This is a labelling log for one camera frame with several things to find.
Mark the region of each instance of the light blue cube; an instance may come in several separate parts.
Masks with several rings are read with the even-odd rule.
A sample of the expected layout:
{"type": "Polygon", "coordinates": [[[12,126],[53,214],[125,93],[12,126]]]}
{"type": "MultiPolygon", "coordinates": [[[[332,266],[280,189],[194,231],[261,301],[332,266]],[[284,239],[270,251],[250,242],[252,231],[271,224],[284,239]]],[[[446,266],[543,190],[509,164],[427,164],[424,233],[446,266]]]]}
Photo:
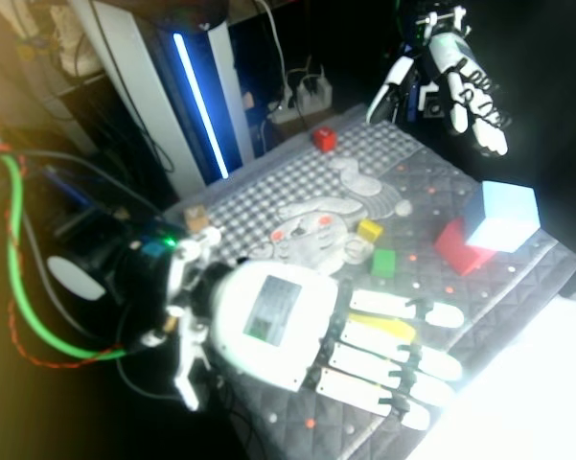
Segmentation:
{"type": "Polygon", "coordinates": [[[540,227],[535,191],[483,181],[464,210],[465,243],[516,252],[540,227]]]}

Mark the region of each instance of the gray quilted mat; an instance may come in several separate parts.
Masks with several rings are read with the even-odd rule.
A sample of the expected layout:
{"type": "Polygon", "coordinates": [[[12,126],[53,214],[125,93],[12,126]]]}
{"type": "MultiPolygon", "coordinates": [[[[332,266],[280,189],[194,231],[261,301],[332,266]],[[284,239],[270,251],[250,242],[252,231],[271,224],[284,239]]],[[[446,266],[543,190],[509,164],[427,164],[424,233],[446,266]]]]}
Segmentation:
{"type": "MultiPolygon", "coordinates": [[[[515,254],[498,253],[469,276],[456,275],[435,253],[433,242],[447,222],[460,215],[477,183],[395,126],[367,126],[361,114],[343,121],[335,151],[322,154],[307,143],[234,182],[229,194],[216,191],[200,200],[212,223],[223,230],[222,259],[301,262],[330,270],[339,279],[350,278],[356,286],[451,303],[465,313],[464,328],[444,331],[420,325],[419,335],[426,345],[457,357],[467,375],[499,351],[576,269],[576,256],[540,231],[515,254]],[[354,173],[362,179],[356,185],[354,173]],[[325,201],[314,206],[321,198],[325,201]],[[329,202],[338,203],[340,211],[331,206],[330,216],[338,224],[325,229],[330,236],[324,238],[344,242],[352,238],[360,219],[375,219],[397,252],[394,279],[368,275],[369,261],[362,262],[366,249],[357,238],[352,238],[355,248],[323,246],[330,258],[357,253],[332,264],[297,255],[318,250],[306,239],[308,232],[320,235],[319,225],[308,224],[303,216],[317,219],[320,209],[327,214],[329,202]]],[[[401,428],[392,416],[383,419],[308,389],[294,394],[228,372],[269,458],[402,459],[417,443],[419,433],[401,428]]]]}

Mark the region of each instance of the power strip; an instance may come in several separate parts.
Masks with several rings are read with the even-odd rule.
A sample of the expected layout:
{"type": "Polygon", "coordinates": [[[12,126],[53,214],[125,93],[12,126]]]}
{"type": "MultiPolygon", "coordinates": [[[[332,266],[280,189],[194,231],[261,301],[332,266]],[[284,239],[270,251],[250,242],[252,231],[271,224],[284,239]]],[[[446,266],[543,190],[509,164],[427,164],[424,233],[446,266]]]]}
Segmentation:
{"type": "Polygon", "coordinates": [[[329,108],[333,104],[333,88],[325,77],[317,78],[316,83],[317,89],[313,94],[309,92],[303,83],[300,83],[296,88],[295,103],[298,104],[300,112],[296,105],[289,107],[288,100],[290,96],[284,96],[283,101],[268,105],[268,109],[271,112],[268,119],[272,123],[279,125],[296,120],[301,115],[305,117],[329,108]]]}

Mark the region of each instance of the red cube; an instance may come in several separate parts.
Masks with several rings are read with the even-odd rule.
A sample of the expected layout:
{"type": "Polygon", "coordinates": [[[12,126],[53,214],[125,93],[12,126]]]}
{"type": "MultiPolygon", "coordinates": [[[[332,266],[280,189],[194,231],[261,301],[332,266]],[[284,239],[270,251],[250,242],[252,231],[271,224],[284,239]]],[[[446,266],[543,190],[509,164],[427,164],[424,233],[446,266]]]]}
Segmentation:
{"type": "Polygon", "coordinates": [[[313,143],[324,153],[336,146],[336,133],[329,127],[323,126],[313,133],[313,143]]]}
{"type": "Polygon", "coordinates": [[[464,243],[464,219],[455,218],[443,230],[434,248],[461,276],[468,275],[488,262],[496,253],[491,249],[464,243]]]}

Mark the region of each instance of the checkered fabric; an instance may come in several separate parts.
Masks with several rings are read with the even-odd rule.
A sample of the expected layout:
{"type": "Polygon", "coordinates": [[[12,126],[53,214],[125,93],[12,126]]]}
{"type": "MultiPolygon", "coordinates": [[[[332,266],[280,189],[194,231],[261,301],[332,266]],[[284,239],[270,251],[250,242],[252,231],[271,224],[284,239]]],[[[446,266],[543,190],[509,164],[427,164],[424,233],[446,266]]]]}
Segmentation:
{"type": "MultiPolygon", "coordinates": [[[[540,231],[515,254],[498,253],[469,276],[458,276],[433,243],[460,215],[477,183],[395,126],[368,126],[361,113],[354,117],[338,130],[334,152],[320,153],[307,144],[229,196],[207,203],[211,221],[223,227],[219,254],[235,259],[267,241],[281,223],[276,210],[283,205],[314,196],[349,196],[328,162],[337,155],[353,156],[362,173],[408,199],[413,213],[379,220],[396,251],[393,279],[375,279],[367,264],[346,265],[335,276],[349,277],[360,288],[427,296],[459,307],[466,317],[462,329],[415,326],[426,345],[449,351],[466,375],[473,375],[556,294],[576,269],[576,256],[540,231]]],[[[268,458],[401,460],[421,437],[393,416],[383,419],[306,388],[290,393],[231,369],[226,373],[252,414],[268,458]]]]}

